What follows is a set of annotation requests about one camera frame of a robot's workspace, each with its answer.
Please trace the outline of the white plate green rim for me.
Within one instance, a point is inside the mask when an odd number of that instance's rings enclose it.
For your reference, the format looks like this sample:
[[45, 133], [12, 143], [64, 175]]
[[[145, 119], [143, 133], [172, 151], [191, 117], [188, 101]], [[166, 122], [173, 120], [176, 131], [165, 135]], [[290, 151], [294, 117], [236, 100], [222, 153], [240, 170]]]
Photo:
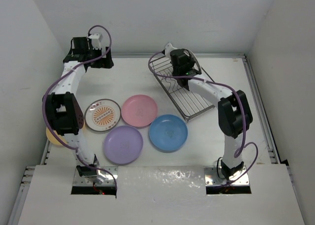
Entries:
[[191, 50], [188, 50], [188, 53], [189, 53], [189, 55], [193, 58], [193, 60], [195, 61], [195, 64], [196, 64], [196, 66], [197, 66], [198, 71], [199, 71], [200, 73], [202, 73], [201, 66], [200, 66], [200, 64], [199, 64], [199, 62], [198, 62], [198, 59], [197, 59], [196, 55], [195, 55]]

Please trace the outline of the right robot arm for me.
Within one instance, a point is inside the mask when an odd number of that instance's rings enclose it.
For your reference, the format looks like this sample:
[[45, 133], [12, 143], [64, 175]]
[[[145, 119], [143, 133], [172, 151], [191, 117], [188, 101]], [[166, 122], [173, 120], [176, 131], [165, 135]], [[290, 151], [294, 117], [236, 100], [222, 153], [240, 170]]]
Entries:
[[224, 134], [221, 173], [228, 180], [244, 165], [242, 151], [245, 148], [246, 132], [253, 121], [246, 94], [207, 78], [189, 50], [171, 48], [165, 51], [165, 55], [171, 60], [172, 76], [178, 84], [217, 108], [219, 127]]

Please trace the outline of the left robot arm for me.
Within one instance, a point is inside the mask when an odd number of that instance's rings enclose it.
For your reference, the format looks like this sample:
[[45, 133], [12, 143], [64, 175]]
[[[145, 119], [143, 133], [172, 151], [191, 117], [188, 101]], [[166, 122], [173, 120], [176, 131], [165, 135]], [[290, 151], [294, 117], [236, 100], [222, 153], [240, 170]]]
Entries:
[[105, 178], [101, 174], [95, 153], [89, 149], [84, 137], [84, 114], [76, 99], [82, 76], [88, 68], [111, 68], [111, 58], [106, 55], [110, 47], [102, 52], [101, 34], [74, 37], [70, 51], [63, 60], [63, 73], [46, 91], [42, 112], [45, 124], [56, 140], [72, 150], [76, 159], [76, 170], [80, 177], [99, 183]]

